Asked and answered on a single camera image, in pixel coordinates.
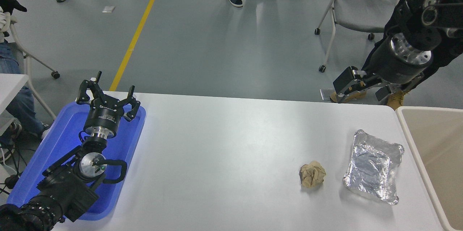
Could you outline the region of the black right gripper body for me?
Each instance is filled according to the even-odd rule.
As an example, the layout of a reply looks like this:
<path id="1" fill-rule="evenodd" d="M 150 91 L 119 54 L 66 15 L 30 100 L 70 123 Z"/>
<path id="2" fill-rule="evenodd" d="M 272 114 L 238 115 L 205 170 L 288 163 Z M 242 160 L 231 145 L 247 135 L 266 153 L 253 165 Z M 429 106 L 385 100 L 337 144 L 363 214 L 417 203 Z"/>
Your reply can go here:
<path id="1" fill-rule="evenodd" d="M 430 51 L 406 39 L 387 39 L 372 54 L 367 71 L 392 84 L 405 84 L 430 66 Z"/>

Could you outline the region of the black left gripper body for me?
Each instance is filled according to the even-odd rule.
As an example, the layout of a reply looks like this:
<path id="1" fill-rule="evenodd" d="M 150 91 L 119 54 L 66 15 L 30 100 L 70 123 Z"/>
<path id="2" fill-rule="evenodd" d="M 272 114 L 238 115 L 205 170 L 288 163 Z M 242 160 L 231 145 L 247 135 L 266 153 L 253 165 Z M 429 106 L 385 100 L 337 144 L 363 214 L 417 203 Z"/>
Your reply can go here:
<path id="1" fill-rule="evenodd" d="M 116 135 L 121 117 L 124 114 L 119 99 L 113 97 L 99 97 L 91 101 L 90 111 L 84 124 L 84 131 L 91 134 L 93 128 L 101 127 Z"/>

